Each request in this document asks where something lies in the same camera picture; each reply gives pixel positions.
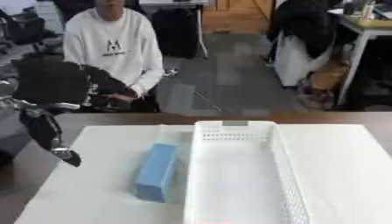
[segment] sweatshirt logo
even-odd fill
[[[110,57],[116,55],[123,55],[125,52],[121,48],[120,42],[117,40],[108,40],[106,45],[106,52],[102,55],[103,57]]]

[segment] black jacket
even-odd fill
[[[316,59],[333,42],[337,18],[327,11],[340,0],[287,0],[272,18],[268,38],[273,41],[280,31],[295,35],[306,45],[309,56]]]

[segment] person's hand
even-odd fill
[[[135,97],[131,97],[131,96],[124,95],[124,94],[108,94],[108,95],[106,95],[106,97],[116,98],[118,100],[122,100],[122,101],[126,101],[126,102],[133,102],[136,99]]]

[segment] white sweatshirt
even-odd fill
[[[156,86],[164,74],[150,21],[129,9],[115,22],[103,20],[95,9],[76,15],[66,24],[64,54],[65,61],[106,70],[138,96]]]

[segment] person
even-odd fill
[[[95,0],[68,21],[65,61],[98,67],[126,84],[108,97],[131,103],[131,112],[159,112],[151,95],[164,74],[156,34],[145,16],[123,6],[124,0]]]

